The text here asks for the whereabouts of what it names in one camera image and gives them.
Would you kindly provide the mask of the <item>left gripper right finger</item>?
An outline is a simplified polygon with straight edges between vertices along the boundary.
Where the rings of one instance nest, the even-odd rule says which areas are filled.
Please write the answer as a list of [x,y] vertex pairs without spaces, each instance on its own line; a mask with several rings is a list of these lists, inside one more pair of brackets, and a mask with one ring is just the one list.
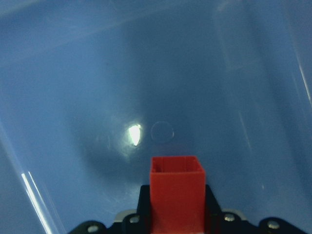
[[242,212],[222,209],[209,185],[205,186],[206,234],[305,234],[295,225],[278,217],[267,217],[252,224]]

